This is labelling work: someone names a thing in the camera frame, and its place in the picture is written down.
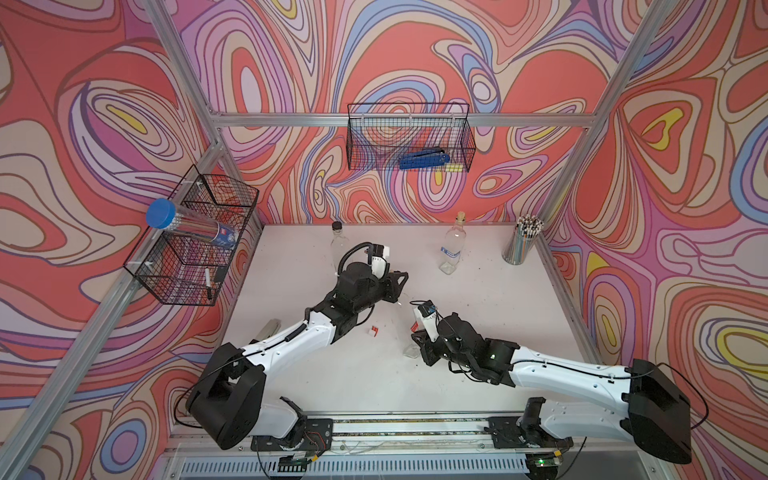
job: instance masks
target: bottle label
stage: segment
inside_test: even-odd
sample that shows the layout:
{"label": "bottle label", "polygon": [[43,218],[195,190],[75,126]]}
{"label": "bottle label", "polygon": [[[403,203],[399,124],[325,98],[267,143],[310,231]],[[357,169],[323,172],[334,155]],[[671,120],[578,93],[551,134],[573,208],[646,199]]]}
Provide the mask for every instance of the bottle label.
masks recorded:
{"label": "bottle label", "polygon": [[458,257],[459,255],[461,255],[461,254],[462,254],[462,251],[461,251],[461,250],[459,250],[459,251],[458,251],[458,252],[456,252],[456,253],[451,253],[451,252],[449,252],[448,250],[446,250],[446,249],[445,249],[445,247],[440,247],[440,251],[442,251],[442,252],[443,252],[445,255],[448,255],[448,256],[449,256],[449,257],[451,257],[451,258],[456,258],[456,257]]}
{"label": "bottle label", "polygon": [[229,228],[227,225],[222,225],[219,223],[219,230],[216,236],[210,242],[217,247],[232,250],[237,246],[236,233],[237,232],[235,232],[235,230]]}

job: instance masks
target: metal frame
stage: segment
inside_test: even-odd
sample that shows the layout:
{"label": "metal frame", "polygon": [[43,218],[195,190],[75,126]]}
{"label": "metal frame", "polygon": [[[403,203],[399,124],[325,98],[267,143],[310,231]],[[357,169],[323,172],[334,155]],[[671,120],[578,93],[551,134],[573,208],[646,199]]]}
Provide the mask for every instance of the metal frame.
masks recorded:
{"label": "metal frame", "polygon": [[[323,456],[330,460],[344,461],[370,455],[475,455],[509,453],[545,453],[553,448],[494,449],[492,436],[484,431],[488,417],[520,416],[522,412],[457,412],[457,413],[357,413],[308,412],[310,418],[331,418],[333,446]],[[185,421],[196,424],[187,417]],[[581,439],[574,439],[576,445]],[[189,460],[226,458],[246,461],[255,457],[250,451],[250,437],[235,447],[222,452],[216,442],[200,430],[180,427],[174,429],[161,458],[167,460],[159,478],[178,480]],[[590,439],[585,451],[639,452],[634,443],[610,439]],[[262,462],[274,459],[284,452],[261,452]]]}
{"label": "metal frame", "polygon": [[554,256],[552,250],[549,249],[549,245],[544,242],[544,237],[539,235],[534,240],[536,251],[541,258],[541,263],[544,264],[544,270],[547,272],[549,281],[552,283],[554,294],[557,295],[560,307],[565,313],[565,318],[568,319],[568,325],[571,327],[571,331],[576,339],[579,352],[584,357],[584,361],[587,363],[603,363],[603,359],[600,357],[598,349],[595,348],[594,342],[587,331],[587,327],[581,321],[581,312],[578,311],[569,293],[568,285],[565,283],[565,279],[560,274],[557,265],[554,263]]}
{"label": "metal frame", "polygon": [[[198,168],[206,171],[213,170],[221,153],[220,145],[211,144],[200,158]],[[189,178],[182,180],[181,186],[172,198],[176,204],[181,202],[197,176],[194,169],[190,171],[193,173]],[[160,230],[152,229],[136,249],[132,260],[144,259],[160,233]],[[104,348],[112,330],[131,304],[141,285],[128,271],[121,270],[118,280],[104,296],[88,323],[74,339],[64,358],[48,377],[40,393],[32,400],[32,404],[24,411],[24,415],[16,422],[5,440],[5,444],[0,449],[0,479],[14,480],[24,475],[29,463],[45,442],[58,417],[96,360],[96,356]]]}
{"label": "metal frame", "polygon": [[[388,114],[392,117],[416,115]],[[584,127],[594,114],[469,114],[471,127]],[[347,114],[211,114],[218,128],[226,127],[346,127]]]}
{"label": "metal frame", "polygon": [[[608,81],[606,90],[593,114],[469,115],[469,123],[473,127],[543,126],[582,127],[585,129],[577,140],[563,171],[555,180],[545,205],[540,210],[541,217],[551,219],[554,216],[554,212],[559,208],[560,201],[570,188],[576,173],[586,161],[588,152],[598,138],[600,130],[605,125],[619,95],[629,82],[657,29],[666,18],[667,12],[676,3],[677,0],[653,0],[630,41],[624,57],[619,61],[616,71]],[[346,125],[345,114],[227,114],[212,112],[210,103],[194,74],[190,59],[187,57],[180,36],[164,3],[162,0],[144,0],[144,4],[147,15],[168,54],[171,65],[177,72],[183,89],[189,95],[200,124],[211,142],[206,153],[197,163],[201,172],[211,172],[216,162],[220,161],[227,175],[242,180],[240,170],[223,141],[220,132],[220,128],[223,127],[343,127]],[[185,192],[186,189],[181,188],[174,197],[174,201],[183,198]],[[260,235],[262,226],[258,219],[255,222]],[[145,254],[157,239],[157,235],[159,232],[153,232],[147,236],[147,241],[139,249],[137,255]],[[578,312],[572,311],[574,310],[573,306],[570,299],[566,297],[568,295],[567,290],[554,267],[551,252],[541,239],[539,239],[538,246],[542,261],[551,278],[560,279],[559,282],[553,281],[553,286],[558,292],[558,298],[560,298],[568,318],[574,316],[580,318]],[[29,462],[45,441],[46,436],[137,291],[138,282],[133,280],[128,272],[123,272],[0,449],[0,480],[16,480],[24,474]],[[581,325],[580,321],[571,320],[572,326],[576,323]],[[577,333],[577,330],[574,329],[574,334],[577,335],[579,343],[583,343],[583,346],[590,345],[588,341],[584,341],[582,336],[585,334],[583,326],[581,327],[582,334]],[[593,357],[596,352],[590,353],[589,349],[586,349],[584,354],[588,361],[595,361]],[[652,468],[656,468],[656,466],[649,467],[650,463],[648,462],[644,461],[644,463],[649,472]]]}
{"label": "metal frame", "polygon": [[181,37],[178,31],[176,31],[174,21],[165,8],[165,4],[162,0],[144,0],[144,7],[150,22],[152,22],[152,26],[154,26],[157,32],[160,43],[168,53],[172,68],[176,71],[184,90],[192,100],[197,118],[208,135],[208,139],[212,144],[225,147],[225,155],[221,158],[221,167],[230,177],[242,180],[243,176],[240,174],[240,169],[232,158],[230,149],[226,148],[221,132],[216,128],[211,119],[210,103],[203,93],[203,88],[200,86],[197,76],[194,74],[190,59],[187,57],[187,53],[181,43]]}
{"label": "metal frame", "polygon": [[594,123],[591,128],[581,133],[563,170],[555,179],[547,200],[539,210],[539,217],[545,222],[554,217],[554,213],[560,207],[563,196],[571,188],[576,173],[587,160],[590,149],[597,141],[605,122],[611,115],[611,111],[613,111],[618,103],[621,93],[627,87],[632,74],[643,60],[643,55],[648,51],[648,47],[650,47],[651,42],[654,40],[659,27],[664,23],[667,14],[671,12],[676,4],[677,0],[653,0],[651,2],[598,102]]}

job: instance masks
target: psychedelic wallpaper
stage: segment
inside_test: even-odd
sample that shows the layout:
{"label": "psychedelic wallpaper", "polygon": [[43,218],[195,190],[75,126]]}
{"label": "psychedelic wallpaper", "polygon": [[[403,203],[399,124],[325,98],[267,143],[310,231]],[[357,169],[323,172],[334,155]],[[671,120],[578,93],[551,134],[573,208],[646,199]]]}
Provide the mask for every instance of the psychedelic wallpaper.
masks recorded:
{"label": "psychedelic wallpaper", "polygon": [[766,78],[765,2],[680,2],[548,233],[605,361],[706,398],[685,478],[768,478]]}
{"label": "psychedelic wallpaper", "polygon": [[[346,112],[463,100],[473,112],[592,112],[644,1],[188,0],[174,22],[214,111]],[[514,220],[541,204],[579,128],[478,127],[469,174],[350,172],[345,128],[223,136],[265,223]]]}
{"label": "psychedelic wallpaper", "polygon": [[[136,2],[0,2],[0,441],[206,148]],[[136,295],[25,479],[147,476],[252,249],[216,308]]]}

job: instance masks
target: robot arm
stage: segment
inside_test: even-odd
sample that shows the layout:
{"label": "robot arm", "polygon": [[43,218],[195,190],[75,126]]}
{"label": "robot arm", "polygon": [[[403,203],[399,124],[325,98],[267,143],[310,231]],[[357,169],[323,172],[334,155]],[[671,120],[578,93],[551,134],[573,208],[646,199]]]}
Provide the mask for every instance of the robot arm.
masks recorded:
{"label": "robot arm", "polygon": [[[363,248],[368,263],[354,262],[344,270],[347,259]],[[339,262],[336,287],[307,308],[301,322],[243,348],[226,343],[216,349],[190,391],[187,411],[222,449],[249,434],[295,437],[289,434],[300,417],[297,407],[287,400],[262,403],[268,376],[341,339],[358,325],[358,315],[380,300],[396,302],[408,274],[390,272],[388,260],[389,248],[383,245],[353,247]]]}
{"label": "robot arm", "polygon": [[653,363],[632,367],[591,365],[535,352],[514,342],[484,339],[456,313],[441,318],[432,302],[416,307],[425,330],[412,335],[423,360],[447,359],[479,382],[547,389],[586,402],[543,405],[528,400],[513,432],[517,446],[572,436],[634,441],[645,452],[690,463],[690,400]]}

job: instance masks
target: blue cap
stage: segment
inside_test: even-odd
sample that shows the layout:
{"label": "blue cap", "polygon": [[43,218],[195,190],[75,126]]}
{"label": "blue cap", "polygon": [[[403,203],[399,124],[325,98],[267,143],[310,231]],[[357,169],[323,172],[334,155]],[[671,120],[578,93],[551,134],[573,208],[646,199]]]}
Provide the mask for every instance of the blue cap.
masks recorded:
{"label": "blue cap", "polygon": [[158,198],[147,210],[147,225],[164,229],[174,221],[176,217],[176,205],[167,198]]}

